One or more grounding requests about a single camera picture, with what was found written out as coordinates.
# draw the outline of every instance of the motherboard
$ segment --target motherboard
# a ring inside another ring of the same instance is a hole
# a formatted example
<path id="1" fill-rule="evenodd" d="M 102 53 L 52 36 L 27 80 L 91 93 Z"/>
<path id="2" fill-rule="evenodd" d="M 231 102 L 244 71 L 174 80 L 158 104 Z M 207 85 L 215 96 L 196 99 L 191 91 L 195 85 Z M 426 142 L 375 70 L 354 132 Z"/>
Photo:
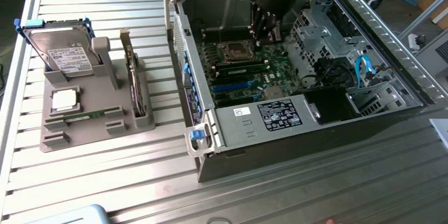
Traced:
<path id="1" fill-rule="evenodd" d="M 218 108 L 287 97 L 299 79 L 282 44 L 255 50 L 252 40 L 198 43 Z"/>

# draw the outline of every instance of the metal slatted table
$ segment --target metal slatted table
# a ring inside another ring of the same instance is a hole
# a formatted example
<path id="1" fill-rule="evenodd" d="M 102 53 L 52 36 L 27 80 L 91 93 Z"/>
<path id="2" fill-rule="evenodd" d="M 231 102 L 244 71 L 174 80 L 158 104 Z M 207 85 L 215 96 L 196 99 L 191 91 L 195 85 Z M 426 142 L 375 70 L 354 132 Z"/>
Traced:
<path id="1" fill-rule="evenodd" d="M 23 19 L 86 14 L 123 57 L 130 27 L 146 60 L 158 127 L 62 151 L 39 151 L 44 64 L 18 37 L 0 120 L 3 223 L 100 204 L 114 223 L 442 223 L 448 220 L 448 155 L 431 108 L 372 139 L 208 183 L 196 181 L 167 47 L 163 0 L 27 0 Z"/>

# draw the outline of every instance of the warning label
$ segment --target warning label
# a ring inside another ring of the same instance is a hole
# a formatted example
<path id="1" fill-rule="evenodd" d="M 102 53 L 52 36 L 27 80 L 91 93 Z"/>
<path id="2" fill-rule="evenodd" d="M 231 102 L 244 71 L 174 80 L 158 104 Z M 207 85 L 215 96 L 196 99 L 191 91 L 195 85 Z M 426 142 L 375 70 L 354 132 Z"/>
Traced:
<path id="1" fill-rule="evenodd" d="M 48 54 L 63 73 L 92 70 L 91 61 L 82 47 L 51 49 Z"/>
<path id="2" fill-rule="evenodd" d="M 268 131 L 282 130 L 302 124 L 291 99 L 260 104 L 259 110 Z"/>

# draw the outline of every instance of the gray plastic stand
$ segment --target gray plastic stand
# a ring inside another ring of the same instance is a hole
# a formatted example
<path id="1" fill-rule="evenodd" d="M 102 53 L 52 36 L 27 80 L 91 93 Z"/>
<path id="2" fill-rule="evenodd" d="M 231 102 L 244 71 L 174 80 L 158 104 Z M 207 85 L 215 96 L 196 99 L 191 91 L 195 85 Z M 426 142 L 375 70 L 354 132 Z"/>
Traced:
<path id="1" fill-rule="evenodd" d="M 136 118 L 131 105 L 126 60 L 111 60 L 107 37 L 94 38 L 92 48 L 103 61 L 103 65 L 94 67 L 92 75 L 66 78 L 60 71 L 44 73 L 47 80 L 40 129 L 40 150 L 43 152 L 150 131 L 156 127 L 144 70 L 139 72 L 139 79 L 147 114 Z M 76 106 L 74 109 L 52 113 L 52 94 L 67 89 L 76 90 L 79 98 Z M 68 115 L 103 110 L 108 111 L 103 112 L 104 115 L 96 118 L 72 122 L 58 120 Z"/>

